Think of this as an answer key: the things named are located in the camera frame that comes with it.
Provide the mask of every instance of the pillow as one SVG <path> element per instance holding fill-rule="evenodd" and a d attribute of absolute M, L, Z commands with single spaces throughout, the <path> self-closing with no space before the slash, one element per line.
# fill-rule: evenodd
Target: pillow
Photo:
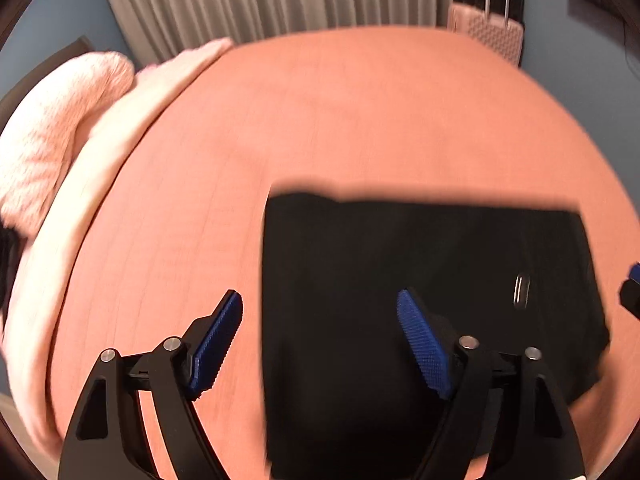
<path fill-rule="evenodd" d="M 9 118 L 14 114 L 20 101 L 22 101 L 31 89 L 44 79 L 45 76 L 49 75 L 65 61 L 82 56 L 82 54 L 86 54 L 87 52 L 92 52 L 93 49 L 94 47 L 89 40 L 84 36 L 80 36 L 80 38 L 73 43 L 68 44 L 65 48 L 47 57 L 47 59 L 36 68 L 20 79 L 0 100 L 0 132 L 4 130 L 4 127 L 8 123 Z"/>
<path fill-rule="evenodd" d="M 0 136 L 0 218 L 35 238 L 71 160 L 78 123 L 133 83 L 133 63 L 90 52 L 59 66 L 29 92 Z"/>

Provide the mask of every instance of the metal pin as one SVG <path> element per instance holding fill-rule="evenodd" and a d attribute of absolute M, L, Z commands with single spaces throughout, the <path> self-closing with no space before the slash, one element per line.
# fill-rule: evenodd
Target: metal pin
<path fill-rule="evenodd" d="M 526 355 L 532 361 L 538 361 L 542 359 L 542 352 L 538 350 L 535 346 L 530 346 L 524 351 L 524 355 Z"/>
<path fill-rule="evenodd" d="M 480 346 L 478 339 L 472 335 L 463 335 L 458 342 L 462 348 L 466 348 L 467 350 L 474 350 Z"/>
<path fill-rule="evenodd" d="M 113 361 L 114 357 L 116 357 L 116 351 L 112 348 L 107 348 L 100 354 L 100 361 L 108 363 L 109 361 Z"/>
<path fill-rule="evenodd" d="M 181 343 L 180 338 L 170 337 L 164 342 L 162 346 L 164 347 L 165 350 L 172 352 L 175 349 L 180 348 L 180 343 Z"/>

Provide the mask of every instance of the bed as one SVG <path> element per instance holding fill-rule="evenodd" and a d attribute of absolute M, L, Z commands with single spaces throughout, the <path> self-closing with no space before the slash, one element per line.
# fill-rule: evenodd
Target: bed
<path fill-rule="evenodd" d="M 617 297 L 640 255 L 638 214 L 553 98 L 481 45 L 432 28 L 292 34 L 237 46 L 192 75 L 140 123 L 139 138 L 94 197 L 49 345 L 35 356 L 44 371 L 35 395 L 47 410 L 32 413 L 40 417 L 32 429 L 47 428 L 34 432 L 38 444 L 56 452 L 51 439 L 65 434 L 104 348 L 148 351 L 234 288 L 244 321 L 196 409 L 232 478 L 268 478 L 262 214 L 270 193 L 305 187 L 335 198 L 577 209 L 612 343 L 601 381 L 572 415 L 590 478 L 610 466 L 640 417 L 640 324 Z M 52 210 L 62 209 L 60 196 Z M 142 401 L 159 471 L 171 478 L 150 399 Z"/>

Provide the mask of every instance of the peach fitted sheet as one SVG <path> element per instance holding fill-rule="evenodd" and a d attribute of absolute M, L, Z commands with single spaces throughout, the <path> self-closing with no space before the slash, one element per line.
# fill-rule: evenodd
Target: peach fitted sheet
<path fill-rule="evenodd" d="M 165 110 L 116 178 L 70 279 L 49 370 L 62 434 L 102 349 L 151 350 L 235 288 L 244 321 L 196 408 L 231 478 L 268 478 L 262 214 L 270 190 L 299 188 L 578 208 L 612 345 L 572 415 L 590 474 L 607 466 L 640 415 L 640 323 L 617 298 L 640 257 L 638 216 L 586 133 L 534 81 L 472 40 L 424 28 L 242 46 Z M 143 406 L 153 424 L 148 396 Z M 156 427 L 149 438 L 172 478 Z"/>

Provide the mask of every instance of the blue wall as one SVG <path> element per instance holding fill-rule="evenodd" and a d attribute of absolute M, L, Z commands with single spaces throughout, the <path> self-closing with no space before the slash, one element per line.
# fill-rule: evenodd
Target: blue wall
<path fill-rule="evenodd" d="M 96 50 L 117 50 L 132 57 L 107 0 L 33 0 L 0 50 L 0 97 L 82 35 Z M 1 358 L 0 392 L 9 393 Z"/>
<path fill-rule="evenodd" d="M 525 0 L 522 67 L 582 124 L 640 211 L 640 49 L 582 0 Z"/>

